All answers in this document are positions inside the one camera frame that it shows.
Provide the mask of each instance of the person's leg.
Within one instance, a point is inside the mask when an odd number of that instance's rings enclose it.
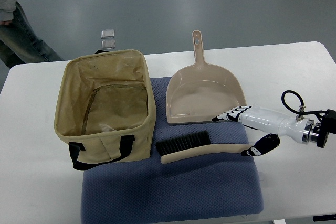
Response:
[[[19,58],[19,56],[16,55],[1,40],[0,40],[0,59],[9,68],[12,68],[15,65],[24,64],[24,62]]]
[[[0,40],[24,63],[63,60],[35,35],[18,2],[16,3],[13,22],[8,26],[0,26]],[[1,59],[7,59],[6,62],[8,62],[9,57],[9,55],[4,55],[1,56]]]

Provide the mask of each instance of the dustpan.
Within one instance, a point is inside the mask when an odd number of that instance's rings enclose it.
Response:
[[[236,106],[246,105],[237,78],[227,69],[204,60],[202,34],[193,31],[195,63],[176,72],[166,93],[169,124],[211,122]]]

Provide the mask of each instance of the small glass square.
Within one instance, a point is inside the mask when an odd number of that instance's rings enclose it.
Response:
[[[108,29],[108,30],[101,31],[101,38],[102,39],[114,38],[114,29]]]
[[[113,49],[115,48],[116,41],[114,39],[106,39],[101,42],[101,49]]]

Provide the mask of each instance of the dustpan handle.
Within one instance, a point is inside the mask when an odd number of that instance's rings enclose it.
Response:
[[[206,64],[206,62],[204,60],[202,34],[198,30],[193,31],[193,43],[194,43],[195,65],[202,67]]]

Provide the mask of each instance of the canvas storage basket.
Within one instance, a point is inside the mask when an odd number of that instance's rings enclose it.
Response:
[[[155,102],[147,65],[136,50],[79,57],[65,68],[55,132],[73,167],[150,157]]]

